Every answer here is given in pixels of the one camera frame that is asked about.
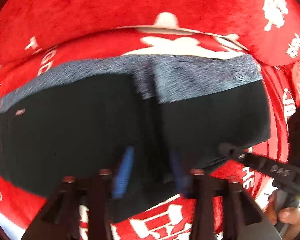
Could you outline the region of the person's right hand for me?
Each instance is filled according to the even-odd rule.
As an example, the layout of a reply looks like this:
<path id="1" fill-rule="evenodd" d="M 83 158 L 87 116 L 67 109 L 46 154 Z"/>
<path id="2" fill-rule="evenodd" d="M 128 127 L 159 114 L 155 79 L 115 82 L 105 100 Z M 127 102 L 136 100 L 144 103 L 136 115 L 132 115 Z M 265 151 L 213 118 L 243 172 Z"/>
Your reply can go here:
<path id="1" fill-rule="evenodd" d="M 280 212 L 275 212 L 275 200 L 269 199 L 268 205 L 264 208 L 264 213 L 271 221 L 276 224 L 280 221 L 283 224 L 289 224 L 289 228 L 282 236 L 283 240 L 293 240 L 300 232 L 300 209 L 296 207 L 287 207 Z"/>

